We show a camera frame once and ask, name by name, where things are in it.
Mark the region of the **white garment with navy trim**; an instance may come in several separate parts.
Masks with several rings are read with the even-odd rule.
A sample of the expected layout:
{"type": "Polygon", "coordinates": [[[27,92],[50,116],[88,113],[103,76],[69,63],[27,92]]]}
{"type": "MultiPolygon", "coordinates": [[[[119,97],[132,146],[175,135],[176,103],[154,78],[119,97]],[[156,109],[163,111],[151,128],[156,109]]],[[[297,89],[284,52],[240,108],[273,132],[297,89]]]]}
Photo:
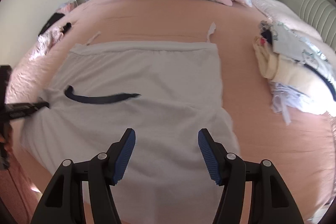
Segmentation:
{"type": "Polygon", "coordinates": [[[222,106],[221,64],[211,42],[76,45],[27,119],[21,143],[50,173],[65,159],[92,159],[126,129],[136,143],[112,188],[128,223],[211,223],[221,198],[198,146],[206,128],[238,153],[222,106]]]}

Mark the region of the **pink bed sheet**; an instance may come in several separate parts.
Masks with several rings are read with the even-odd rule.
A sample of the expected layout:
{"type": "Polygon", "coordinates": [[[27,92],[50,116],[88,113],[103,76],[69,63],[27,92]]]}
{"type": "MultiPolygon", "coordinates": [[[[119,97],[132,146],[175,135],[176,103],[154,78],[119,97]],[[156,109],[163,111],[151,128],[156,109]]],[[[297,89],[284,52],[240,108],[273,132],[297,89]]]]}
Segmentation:
{"type": "MultiPolygon", "coordinates": [[[[16,66],[7,101],[41,97],[76,45],[111,42],[211,42],[218,48],[222,106],[231,117],[246,161],[269,159],[290,189],[304,219],[332,196],[335,147],[329,117],[290,109],[291,124],[270,107],[268,81],[258,68],[253,40],[265,16],[255,8],[207,0],[90,0],[61,18],[72,28],[45,56],[16,66]]],[[[25,149],[21,162],[44,188],[50,173],[25,149]]]]}

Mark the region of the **pink patterned small garment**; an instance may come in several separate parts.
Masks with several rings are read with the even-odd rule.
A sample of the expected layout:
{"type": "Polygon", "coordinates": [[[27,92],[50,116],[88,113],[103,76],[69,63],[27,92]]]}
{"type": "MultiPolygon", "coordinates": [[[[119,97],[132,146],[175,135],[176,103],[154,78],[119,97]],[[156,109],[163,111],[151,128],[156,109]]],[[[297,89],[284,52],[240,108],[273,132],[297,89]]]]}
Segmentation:
{"type": "Polygon", "coordinates": [[[39,35],[37,47],[35,49],[35,56],[45,56],[51,48],[56,45],[64,37],[64,35],[72,28],[70,22],[66,23],[64,26],[57,26],[46,30],[45,33],[39,35]]]}

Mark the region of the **black bag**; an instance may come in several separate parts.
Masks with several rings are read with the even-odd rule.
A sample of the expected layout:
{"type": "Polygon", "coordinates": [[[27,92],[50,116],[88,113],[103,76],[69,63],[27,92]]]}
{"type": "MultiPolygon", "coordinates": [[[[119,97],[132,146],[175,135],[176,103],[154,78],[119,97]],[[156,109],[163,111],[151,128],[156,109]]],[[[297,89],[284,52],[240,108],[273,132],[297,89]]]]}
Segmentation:
{"type": "Polygon", "coordinates": [[[38,36],[44,34],[46,32],[46,30],[48,30],[50,28],[50,26],[52,26],[55,22],[57,22],[58,20],[60,20],[64,16],[65,16],[65,14],[60,13],[60,12],[55,12],[54,14],[52,14],[52,16],[49,18],[49,20],[47,20],[46,24],[42,27],[38,36]]]}

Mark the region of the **lavender folded garment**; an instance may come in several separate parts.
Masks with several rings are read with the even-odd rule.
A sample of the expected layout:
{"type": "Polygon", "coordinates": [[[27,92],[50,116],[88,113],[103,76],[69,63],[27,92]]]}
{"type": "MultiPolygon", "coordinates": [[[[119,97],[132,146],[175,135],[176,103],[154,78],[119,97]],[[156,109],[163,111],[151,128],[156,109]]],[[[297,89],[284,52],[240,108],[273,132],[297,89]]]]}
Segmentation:
{"type": "Polygon", "coordinates": [[[272,94],[272,110],[274,113],[281,113],[286,125],[291,123],[288,107],[305,110],[310,103],[310,98],[289,85],[269,82],[272,94]]]}

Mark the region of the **cream folded garment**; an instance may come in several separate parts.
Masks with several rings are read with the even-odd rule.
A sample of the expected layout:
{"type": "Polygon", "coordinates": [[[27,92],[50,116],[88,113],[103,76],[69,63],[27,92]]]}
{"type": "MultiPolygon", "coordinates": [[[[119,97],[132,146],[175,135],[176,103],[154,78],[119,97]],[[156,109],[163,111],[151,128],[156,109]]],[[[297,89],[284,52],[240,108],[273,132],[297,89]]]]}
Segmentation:
{"type": "Polygon", "coordinates": [[[289,85],[310,98],[301,112],[322,115],[328,112],[335,117],[335,100],[327,84],[302,62],[274,53],[266,39],[257,36],[253,41],[259,71],[269,82],[289,85]]]}

